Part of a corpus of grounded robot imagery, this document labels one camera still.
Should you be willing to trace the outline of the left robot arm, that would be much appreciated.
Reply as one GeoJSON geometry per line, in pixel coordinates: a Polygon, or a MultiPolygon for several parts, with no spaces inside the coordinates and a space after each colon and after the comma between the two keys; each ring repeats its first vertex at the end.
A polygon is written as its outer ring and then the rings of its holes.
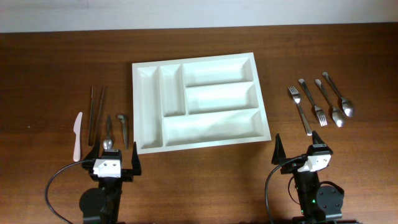
{"type": "Polygon", "coordinates": [[[130,169],[121,167],[120,150],[104,150],[101,156],[99,151],[95,146],[81,165],[98,186],[82,194],[79,207],[84,223],[117,223],[123,183],[132,182],[135,176],[142,174],[137,144],[133,144],[130,169]]]}

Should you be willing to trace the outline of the silver fork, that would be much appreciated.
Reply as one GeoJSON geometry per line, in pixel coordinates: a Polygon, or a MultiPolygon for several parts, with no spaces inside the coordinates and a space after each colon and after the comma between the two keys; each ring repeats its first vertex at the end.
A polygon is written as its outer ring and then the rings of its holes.
{"type": "Polygon", "coordinates": [[[300,105],[301,102],[301,96],[299,91],[296,89],[296,87],[294,86],[289,86],[288,90],[292,96],[292,99],[295,101],[295,104],[297,105],[298,111],[300,113],[304,128],[305,128],[305,132],[307,134],[307,136],[311,136],[312,135],[312,129],[307,121],[307,118],[305,116],[305,113],[300,105]]]}
{"type": "Polygon", "coordinates": [[[328,123],[326,120],[325,112],[319,106],[317,106],[317,104],[315,103],[315,100],[313,99],[313,96],[311,95],[311,93],[308,89],[308,86],[305,83],[305,80],[303,78],[300,78],[298,80],[298,82],[300,83],[300,86],[303,88],[306,96],[308,97],[308,99],[312,105],[312,108],[317,116],[318,122],[320,123],[320,126],[326,126],[328,123]]]}

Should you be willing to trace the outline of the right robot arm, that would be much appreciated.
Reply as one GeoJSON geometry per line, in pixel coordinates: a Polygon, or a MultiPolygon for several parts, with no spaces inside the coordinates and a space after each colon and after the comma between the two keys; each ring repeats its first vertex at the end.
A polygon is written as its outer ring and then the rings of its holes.
{"type": "Polygon", "coordinates": [[[271,164],[282,174],[292,174],[302,215],[293,217],[292,223],[336,223],[342,217],[344,190],[330,181],[319,181],[318,172],[325,169],[333,155],[316,131],[307,152],[297,157],[286,157],[279,135],[271,164]]]}

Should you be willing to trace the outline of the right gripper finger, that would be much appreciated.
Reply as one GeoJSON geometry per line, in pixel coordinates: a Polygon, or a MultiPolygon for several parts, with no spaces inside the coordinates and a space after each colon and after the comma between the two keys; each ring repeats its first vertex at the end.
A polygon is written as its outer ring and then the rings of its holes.
{"type": "Polygon", "coordinates": [[[280,138],[280,134],[276,134],[275,136],[275,147],[272,155],[271,164],[279,165],[286,160],[286,154],[284,151],[284,147],[282,144],[282,140],[280,138]]]}
{"type": "Polygon", "coordinates": [[[321,139],[316,131],[312,131],[312,144],[313,145],[325,145],[325,142],[321,139]]]}

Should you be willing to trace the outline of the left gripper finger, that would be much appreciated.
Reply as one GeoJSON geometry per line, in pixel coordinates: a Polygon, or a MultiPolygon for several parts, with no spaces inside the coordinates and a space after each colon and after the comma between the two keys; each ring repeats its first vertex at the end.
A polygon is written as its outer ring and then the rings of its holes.
{"type": "Polygon", "coordinates": [[[132,164],[133,175],[142,175],[141,162],[139,160],[139,156],[137,153],[137,142],[135,141],[133,144],[131,164],[132,164]]]}
{"type": "Polygon", "coordinates": [[[94,159],[97,159],[100,153],[100,146],[101,143],[99,141],[96,141],[92,145],[91,151],[85,156],[84,161],[92,161],[94,159]]]}

